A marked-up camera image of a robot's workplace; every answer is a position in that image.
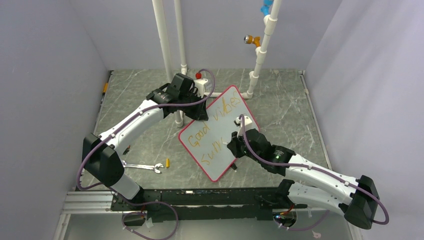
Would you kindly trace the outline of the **red-framed whiteboard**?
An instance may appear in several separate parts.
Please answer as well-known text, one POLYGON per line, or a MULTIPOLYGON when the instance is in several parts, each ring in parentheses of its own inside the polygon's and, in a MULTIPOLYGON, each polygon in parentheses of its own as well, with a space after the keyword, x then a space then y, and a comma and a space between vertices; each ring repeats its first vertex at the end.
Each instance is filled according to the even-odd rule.
POLYGON ((257 126, 258 123, 235 85, 213 100, 206 111, 208 120, 191 121, 179 133, 178 139, 207 177, 216 182, 236 160, 223 144, 230 142, 232 132, 239 129, 234 123, 236 117, 248 115, 257 126))

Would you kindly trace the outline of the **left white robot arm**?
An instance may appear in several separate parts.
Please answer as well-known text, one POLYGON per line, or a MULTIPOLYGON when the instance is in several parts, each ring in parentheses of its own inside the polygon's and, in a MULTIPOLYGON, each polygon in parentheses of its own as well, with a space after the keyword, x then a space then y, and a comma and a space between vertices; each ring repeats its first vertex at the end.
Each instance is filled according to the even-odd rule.
POLYGON ((205 78, 175 74, 170 83, 151 91, 137 109, 114 127, 98 136, 87 135, 83 140, 80 169, 121 194, 129 209, 139 209, 145 202, 145 191, 125 174, 121 161, 124 151, 148 128, 177 111, 193 120, 207 121, 206 93, 211 93, 214 85, 205 78))

